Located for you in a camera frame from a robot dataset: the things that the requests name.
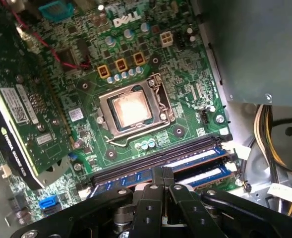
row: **chip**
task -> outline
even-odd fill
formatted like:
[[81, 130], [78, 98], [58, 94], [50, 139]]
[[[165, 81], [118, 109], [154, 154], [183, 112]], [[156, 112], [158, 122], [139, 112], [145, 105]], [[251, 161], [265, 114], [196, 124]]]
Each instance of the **chip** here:
[[143, 91], [116, 98], [113, 105], [121, 127], [135, 125], [152, 117]]

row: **capacitor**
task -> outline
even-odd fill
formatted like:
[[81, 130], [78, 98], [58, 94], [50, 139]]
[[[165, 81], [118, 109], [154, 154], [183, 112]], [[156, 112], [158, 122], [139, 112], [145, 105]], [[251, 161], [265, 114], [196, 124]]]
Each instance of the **capacitor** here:
[[98, 15], [93, 15], [93, 24], [95, 27], [101, 26], [101, 18]]
[[100, 14], [102, 25], [106, 25], [108, 23], [107, 15], [103, 12]]
[[128, 70], [128, 74], [130, 76], [135, 76], [136, 75], [136, 71], [133, 68], [131, 68], [130, 70]]
[[116, 44], [114, 38], [111, 36], [107, 36], [105, 38], [105, 43], [106, 43], [106, 45], [111, 46], [111, 47], [113, 47]]
[[81, 148], [84, 145], [84, 140], [82, 138], [79, 138], [75, 143], [73, 144], [73, 147], [75, 149]]
[[187, 34], [191, 35], [193, 33], [193, 29], [191, 27], [187, 28]]
[[130, 29], [126, 29], [126, 30], [124, 30], [124, 36], [127, 39], [131, 39], [132, 36], [133, 36], [133, 33], [132, 33], [132, 31]]
[[136, 143], [136, 144], [135, 144], [135, 149], [136, 149], [136, 150], [140, 150], [140, 148], [141, 148], [141, 144], [140, 144], [140, 143]]
[[149, 139], [148, 140], [148, 146], [149, 146], [149, 148], [154, 148], [156, 146], [155, 139]]
[[136, 67], [136, 72], [137, 73], [143, 73], [144, 72], [144, 69], [142, 67], [140, 67], [140, 66], [137, 66]]
[[190, 42], [195, 42], [196, 37], [195, 36], [190, 36]]
[[113, 77], [108, 77], [107, 78], [107, 82], [110, 83], [110, 84], [112, 84], [112, 83], [115, 83], [115, 80], [114, 80]]
[[141, 149], [143, 149], [143, 150], [147, 150], [148, 149], [148, 142], [147, 141], [144, 140], [141, 143]]
[[129, 77], [129, 74], [126, 71], [124, 71], [123, 73], [121, 73], [121, 77], [123, 79], [127, 79]]
[[140, 25], [140, 30], [144, 33], [149, 33], [150, 26], [148, 23], [144, 22]]
[[120, 74], [115, 74], [115, 76], [114, 76], [114, 80], [116, 81], [116, 82], [120, 82], [121, 81], [121, 75]]

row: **motherboard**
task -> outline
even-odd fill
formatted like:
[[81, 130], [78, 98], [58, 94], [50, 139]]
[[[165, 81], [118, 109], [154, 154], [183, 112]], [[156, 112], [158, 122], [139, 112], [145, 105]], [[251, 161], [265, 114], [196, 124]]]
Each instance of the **motherboard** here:
[[[0, 21], [0, 170], [14, 210], [29, 209], [21, 223], [151, 181], [157, 165], [198, 189], [237, 187], [237, 161], [221, 147], [231, 134], [191, 2], [6, 7], [14, 17]], [[38, 203], [50, 196], [55, 209], [44, 212]]]

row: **sticker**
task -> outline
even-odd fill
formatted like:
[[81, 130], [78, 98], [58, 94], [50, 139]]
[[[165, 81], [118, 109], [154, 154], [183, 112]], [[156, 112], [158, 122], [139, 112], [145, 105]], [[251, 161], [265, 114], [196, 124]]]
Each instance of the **sticker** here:
[[68, 113], [70, 115], [72, 122], [75, 122], [77, 120], [84, 118], [82, 110], [80, 108], [73, 109], [73, 110], [69, 111]]
[[200, 175], [197, 175], [197, 176], [194, 176], [194, 177], [191, 177], [191, 178], [187, 178], [187, 179], [179, 181], [177, 183], [179, 183], [179, 184], [189, 184], [191, 182], [196, 182], [196, 181], [199, 181], [199, 180], [202, 180], [202, 179], [206, 179], [206, 178], [214, 176], [214, 175], [218, 175], [221, 172], [222, 171], [220, 169], [213, 169], [211, 171], [202, 173]]
[[272, 183], [267, 193], [273, 196], [282, 198], [283, 200], [292, 202], [292, 188], [291, 187], [288, 187], [279, 183]]
[[1, 88], [0, 90], [16, 123], [29, 121], [16, 90], [14, 88]]
[[29, 114], [29, 116], [31, 118], [32, 123], [33, 124], [38, 124], [39, 121], [38, 121], [37, 115], [36, 115], [35, 111], [33, 110], [32, 106], [31, 106], [31, 103], [30, 103], [30, 101], [28, 99], [28, 96], [26, 94], [25, 89], [20, 84], [16, 84], [16, 88], [17, 88], [18, 93], [19, 93], [19, 95], [20, 95], [20, 97], [22, 99], [23, 104], [25, 105], [25, 107], [27, 109], [27, 112], [28, 112], [28, 114]]
[[51, 141], [52, 140], [52, 136], [51, 136], [50, 133], [47, 133], [47, 134], [38, 136], [36, 138], [36, 140], [37, 140], [38, 145], [43, 145], [43, 144], [48, 143], [49, 141]]

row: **blue connector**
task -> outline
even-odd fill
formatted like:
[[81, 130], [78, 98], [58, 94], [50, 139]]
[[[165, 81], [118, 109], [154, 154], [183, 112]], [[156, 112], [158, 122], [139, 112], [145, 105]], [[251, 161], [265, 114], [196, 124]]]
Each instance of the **blue connector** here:
[[58, 202], [58, 197], [56, 195], [47, 197], [41, 201], [39, 201], [39, 207], [41, 210], [44, 210], [48, 207], [55, 206]]
[[71, 3], [65, 3], [63, 0], [53, 1], [47, 5], [38, 8], [42, 16], [46, 19], [59, 22], [74, 14], [74, 7]]

